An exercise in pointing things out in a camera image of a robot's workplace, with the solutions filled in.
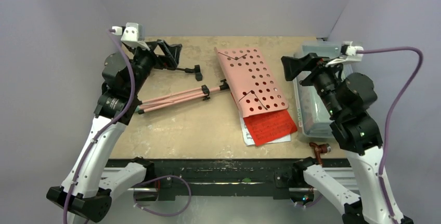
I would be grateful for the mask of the pink music stand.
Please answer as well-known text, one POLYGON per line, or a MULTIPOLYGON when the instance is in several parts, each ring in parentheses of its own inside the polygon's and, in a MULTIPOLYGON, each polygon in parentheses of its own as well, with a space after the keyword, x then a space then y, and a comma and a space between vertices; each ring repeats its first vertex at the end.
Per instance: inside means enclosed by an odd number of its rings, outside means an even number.
POLYGON ((211 94, 229 90, 242 117, 286 110, 289 107, 269 64, 258 48, 214 49, 224 79, 221 84, 206 85, 149 100, 138 106, 138 114, 173 106, 193 99, 210 99, 211 94))

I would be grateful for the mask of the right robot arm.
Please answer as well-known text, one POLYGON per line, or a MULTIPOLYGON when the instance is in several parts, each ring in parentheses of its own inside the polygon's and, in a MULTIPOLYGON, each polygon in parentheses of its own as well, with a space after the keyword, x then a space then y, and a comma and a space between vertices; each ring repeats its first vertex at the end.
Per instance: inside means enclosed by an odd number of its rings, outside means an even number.
POLYGON ((331 130, 353 170, 358 193, 322 168, 312 157, 293 164, 290 185, 309 185, 339 211, 344 223, 412 223, 399 209, 382 158, 385 142, 368 108, 377 100, 373 81, 361 73, 338 76, 340 64, 315 53, 281 58, 284 77, 294 80, 308 72, 302 86, 312 86, 330 114, 331 130))

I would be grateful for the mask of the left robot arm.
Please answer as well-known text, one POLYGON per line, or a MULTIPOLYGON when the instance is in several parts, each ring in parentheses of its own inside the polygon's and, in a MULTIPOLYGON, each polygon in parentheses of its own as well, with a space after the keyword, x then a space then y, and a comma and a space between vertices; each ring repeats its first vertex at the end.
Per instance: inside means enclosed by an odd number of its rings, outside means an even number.
POLYGON ((175 70, 181 44, 159 39, 130 47, 133 57, 118 44, 105 59, 101 96, 85 145, 66 179, 49 188, 46 197, 63 210, 63 223, 100 222, 112 202, 133 186, 149 187, 158 181, 154 164, 132 159, 116 174, 102 179, 110 154, 141 104, 137 95, 153 69, 175 70))

